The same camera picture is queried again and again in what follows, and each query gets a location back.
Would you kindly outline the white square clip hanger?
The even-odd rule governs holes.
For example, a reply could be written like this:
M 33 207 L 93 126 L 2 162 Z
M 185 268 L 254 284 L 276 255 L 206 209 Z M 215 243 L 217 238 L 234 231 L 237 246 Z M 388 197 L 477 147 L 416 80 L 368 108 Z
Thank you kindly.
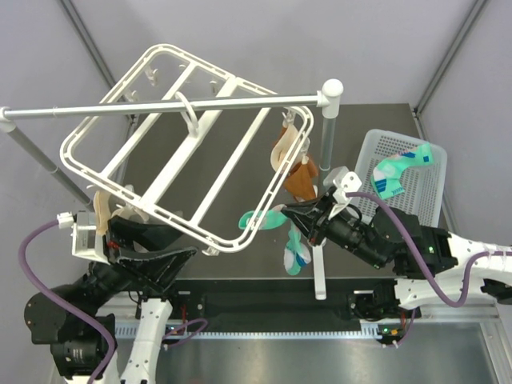
M 128 90 L 132 83 L 142 76 L 153 61 L 160 57 L 173 58 L 183 64 L 184 68 L 179 76 L 164 93 L 162 100 L 157 102 L 130 102 L 120 103 L 119 97 Z M 204 73 L 221 80 L 222 86 L 214 98 L 192 100 L 182 92 L 182 87 L 193 75 Z M 136 63 L 125 73 L 122 79 L 112 88 L 97 106 L 74 107 L 72 112 L 84 117 L 79 126 L 63 141 L 60 148 L 62 164 L 70 171 L 94 186 L 112 193 L 113 196 L 123 200 L 130 206 L 156 218 L 157 220 L 175 228 L 201 243 L 211 254 L 237 253 L 252 243 L 256 232 L 262 227 L 263 215 L 270 209 L 278 190 L 282 187 L 286 172 L 291 170 L 293 161 L 298 157 L 299 151 L 307 142 L 314 125 L 314 117 L 310 110 L 312 106 L 324 107 L 328 105 L 327 99 L 321 91 L 311 95 L 278 95 L 264 87 L 249 82 L 215 66 L 189 52 L 171 44 L 157 44 L 150 47 Z M 282 163 L 276 169 L 274 176 L 264 189 L 263 195 L 250 217 L 249 225 L 234 239 L 225 239 L 201 226 L 210 206 L 224 187 L 228 177 L 238 164 L 247 147 L 261 128 L 271 109 L 283 107 L 302 119 L 298 135 L 293 138 L 291 147 L 286 150 Z M 258 113 L 249 124 L 240 142 L 229 156 L 220 174 L 201 201 L 190 219 L 180 218 L 176 214 L 164 209 L 159 202 L 169 189 L 177 176 L 183 171 L 192 155 L 198 150 L 208 133 L 224 110 L 238 110 L 256 108 Z M 187 135 L 170 160 L 164 165 L 152 181 L 147 191 L 139 195 L 129 191 L 112 179 L 113 173 L 127 160 L 143 136 L 168 112 L 178 112 L 182 116 Z M 144 114 L 146 119 L 133 135 L 126 141 L 121 149 L 114 154 L 106 166 L 100 170 L 92 170 L 89 166 L 76 159 L 74 150 L 81 140 L 94 128 L 101 117 L 108 115 Z

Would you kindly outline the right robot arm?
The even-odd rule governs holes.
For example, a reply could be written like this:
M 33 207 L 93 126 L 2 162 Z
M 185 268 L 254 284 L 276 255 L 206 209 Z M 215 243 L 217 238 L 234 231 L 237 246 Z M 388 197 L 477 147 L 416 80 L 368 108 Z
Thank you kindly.
M 344 210 L 334 214 L 334 200 L 328 194 L 282 208 L 312 246 L 328 241 L 376 270 L 392 265 L 393 289 L 374 294 L 372 306 L 361 308 L 360 314 L 389 317 L 400 309 L 437 302 L 459 308 L 469 298 L 511 303 L 510 246 L 423 226 L 413 214 L 391 208 L 373 195 L 362 196 L 378 206 L 368 223 Z

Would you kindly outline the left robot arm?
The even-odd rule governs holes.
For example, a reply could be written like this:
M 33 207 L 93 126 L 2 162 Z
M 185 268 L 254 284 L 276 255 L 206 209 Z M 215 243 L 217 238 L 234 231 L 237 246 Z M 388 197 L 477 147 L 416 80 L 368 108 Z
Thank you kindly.
M 32 271 L 27 248 L 43 232 L 71 228 L 73 255 L 91 246 L 87 272 L 71 284 L 49 288 Z M 50 348 L 67 383 L 154 383 L 167 323 L 181 308 L 175 280 L 198 252 L 176 247 L 180 233 L 168 226 L 109 219 L 106 231 L 86 212 L 62 213 L 30 233 L 18 250 L 23 272 L 38 289 L 26 304 L 24 321 L 35 345 Z M 138 328 L 128 362 L 117 368 L 115 314 L 99 310 L 121 292 L 138 294 Z

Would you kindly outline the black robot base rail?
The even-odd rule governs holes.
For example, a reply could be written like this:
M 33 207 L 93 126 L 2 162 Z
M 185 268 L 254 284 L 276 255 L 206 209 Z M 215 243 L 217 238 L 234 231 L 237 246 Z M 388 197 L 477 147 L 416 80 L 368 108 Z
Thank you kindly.
M 328 278 L 318 300 L 311 278 L 181 279 L 171 296 L 172 319 L 204 318 L 209 332 L 356 330 L 361 320 L 408 318 L 391 278 Z

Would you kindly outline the orange brown sock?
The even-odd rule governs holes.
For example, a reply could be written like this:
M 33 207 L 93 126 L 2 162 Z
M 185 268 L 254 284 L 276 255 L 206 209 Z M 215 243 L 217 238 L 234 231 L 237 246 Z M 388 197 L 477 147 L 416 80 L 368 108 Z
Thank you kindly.
M 291 169 L 283 185 L 296 202 L 309 201 L 317 197 L 313 183 L 317 176 L 314 161 L 305 156 Z

